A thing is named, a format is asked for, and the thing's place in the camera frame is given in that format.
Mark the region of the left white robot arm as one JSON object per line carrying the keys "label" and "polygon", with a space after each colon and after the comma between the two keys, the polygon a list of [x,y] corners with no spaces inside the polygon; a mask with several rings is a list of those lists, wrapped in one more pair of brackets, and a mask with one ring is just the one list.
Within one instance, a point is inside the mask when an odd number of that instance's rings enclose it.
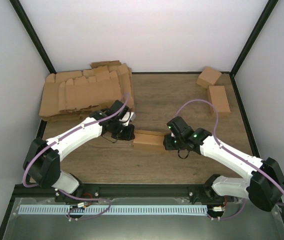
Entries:
{"label": "left white robot arm", "polygon": [[23,163],[23,185],[27,188],[54,188],[71,201],[79,202],[84,196],[83,183],[61,169],[62,160],[105,133],[110,133],[115,142],[133,140],[135,127],[131,122],[135,117],[134,111],[116,100],[111,107],[90,113],[81,123],[60,135],[46,140],[37,137],[31,142]]}

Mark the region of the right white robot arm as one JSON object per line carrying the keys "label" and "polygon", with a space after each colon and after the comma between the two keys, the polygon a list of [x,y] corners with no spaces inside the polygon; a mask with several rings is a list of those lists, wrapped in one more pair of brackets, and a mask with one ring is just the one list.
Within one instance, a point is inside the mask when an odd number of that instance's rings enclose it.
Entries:
{"label": "right white robot arm", "polygon": [[163,145],[167,151],[195,152],[213,159],[239,175],[238,178],[213,175],[204,188],[205,198],[211,202],[221,196],[250,200],[257,208],[270,212],[284,192],[284,174],[279,163],[243,153],[203,128],[193,130],[182,117],[177,116],[167,124],[170,134]]}

